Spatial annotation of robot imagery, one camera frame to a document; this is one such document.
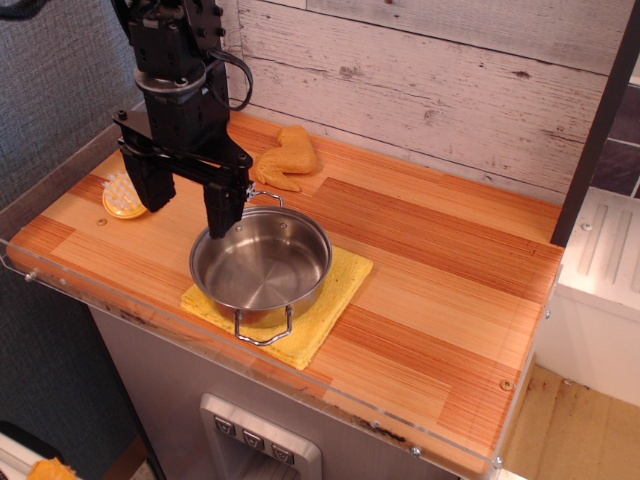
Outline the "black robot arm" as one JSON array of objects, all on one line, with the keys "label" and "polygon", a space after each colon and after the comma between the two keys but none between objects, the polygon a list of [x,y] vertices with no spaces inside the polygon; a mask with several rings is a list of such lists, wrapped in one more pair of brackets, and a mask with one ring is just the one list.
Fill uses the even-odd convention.
[{"label": "black robot arm", "polygon": [[228,65],[252,76],[222,48],[223,10],[213,1],[115,1],[134,51],[134,79],[143,112],[120,111],[120,151],[143,204],[151,212],[176,194],[181,176],[203,188],[208,231],[225,236],[243,215],[253,187],[251,156],[227,132],[231,112]]}]

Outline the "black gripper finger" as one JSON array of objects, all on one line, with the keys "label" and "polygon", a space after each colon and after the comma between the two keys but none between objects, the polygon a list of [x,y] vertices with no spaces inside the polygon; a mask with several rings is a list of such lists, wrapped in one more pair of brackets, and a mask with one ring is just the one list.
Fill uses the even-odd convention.
[{"label": "black gripper finger", "polygon": [[209,236],[221,239],[242,218],[247,186],[210,183],[203,187],[203,193]]},{"label": "black gripper finger", "polygon": [[122,148],[124,165],[134,189],[149,212],[162,209],[176,195],[173,173],[158,156],[142,156]]}]

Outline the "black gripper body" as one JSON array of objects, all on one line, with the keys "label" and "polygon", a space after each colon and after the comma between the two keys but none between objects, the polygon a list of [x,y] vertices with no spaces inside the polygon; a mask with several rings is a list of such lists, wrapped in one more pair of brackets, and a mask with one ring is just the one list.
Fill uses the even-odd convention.
[{"label": "black gripper body", "polygon": [[250,155],[227,132],[231,107],[224,74],[198,74],[171,79],[137,74],[146,110],[119,111],[114,121],[122,131],[121,149],[161,157],[176,175],[202,187],[210,183],[246,185]]}]

